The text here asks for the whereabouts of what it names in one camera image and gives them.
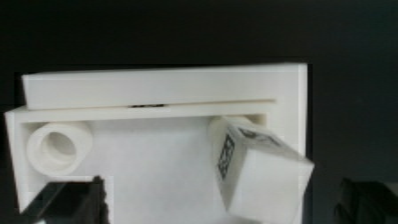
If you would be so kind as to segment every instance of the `printed label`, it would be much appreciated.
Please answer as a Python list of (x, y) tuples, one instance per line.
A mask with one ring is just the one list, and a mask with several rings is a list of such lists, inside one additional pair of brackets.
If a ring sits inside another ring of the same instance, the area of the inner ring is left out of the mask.
[(229, 163), (231, 163), (231, 159), (232, 159), (232, 151), (234, 151), (234, 142), (232, 142), (231, 136), (227, 135), (223, 147), (222, 147), (218, 165), (216, 165), (222, 180), (225, 179), (225, 176), (227, 176), (227, 168), (229, 168)]
[(238, 129), (239, 129), (239, 133), (247, 139), (257, 141), (261, 144), (266, 144), (273, 147), (280, 147), (280, 143), (277, 142), (277, 140), (271, 138), (270, 135), (257, 133), (243, 128), (238, 128)]

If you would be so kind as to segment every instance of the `circular hole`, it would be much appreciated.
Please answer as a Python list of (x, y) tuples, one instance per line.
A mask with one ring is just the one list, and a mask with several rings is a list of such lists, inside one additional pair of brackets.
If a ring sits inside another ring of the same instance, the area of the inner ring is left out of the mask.
[(53, 132), (44, 137), (37, 157), (48, 170), (64, 170), (71, 166), (76, 159), (76, 147), (64, 134)]
[(71, 139), (56, 132), (49, 133), (48, 135), (48, 141), (53, 146), (55, 151), (69, 156), (76, 154), (74, 144), (71, 142)]

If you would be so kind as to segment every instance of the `white 3d printed part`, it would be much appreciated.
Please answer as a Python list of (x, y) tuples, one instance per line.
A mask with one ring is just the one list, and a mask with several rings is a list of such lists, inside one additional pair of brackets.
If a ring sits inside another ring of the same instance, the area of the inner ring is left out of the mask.
[[(213, 116), (248, 116), (305, 154), (305, 64), (24, 77), (28, 108), (5, 114), (19, 211), (48, 182), (90, 181), (99, 175), (112, 224), (259, 224), (223, 209), (208, 123)], [(131, 107), (154, 102), (165, 105)], [(30, 135), (49, 122), (81, 121), (94, 150), (71, 174), (42, 175), (26, 157)], [(300, 220), (302, 212), (291, 224)]]
[(293, 77), (302, 68), (277, 64), (23, 75), (26, 107), (42, 110), (273, 99), (284, 94), (280, 77)]
[(32, 133), (26, 156), (44, 175), (69, 174), (88, 154), (92, 135), (83, 122), (48, 123)]
[(243, 117), (213, 119), (209, 138), (225, 210), (264, 223), (289, 224), (312, 172), (311, 161)]

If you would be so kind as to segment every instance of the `black background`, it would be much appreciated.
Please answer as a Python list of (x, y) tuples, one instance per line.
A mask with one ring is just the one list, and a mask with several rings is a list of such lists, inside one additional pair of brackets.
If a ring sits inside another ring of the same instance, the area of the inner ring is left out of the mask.
[[(24, 103), (16, 72), (311, 64), (305, 223), (330, 224), (341, 177), (398, 182), (398, 2), (1, 1), (0, 13), (1, 111)], [(21, 223), (3, 130), (0, 223)]]

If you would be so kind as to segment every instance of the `white cube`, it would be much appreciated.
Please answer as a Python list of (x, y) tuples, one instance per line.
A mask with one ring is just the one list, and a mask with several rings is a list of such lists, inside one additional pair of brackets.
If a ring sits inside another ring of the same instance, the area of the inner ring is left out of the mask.
[(213, 166), (227, 212), (270, 224), (289, 224), (312, 163), (273, 133), (245, 118), (211, 122)]

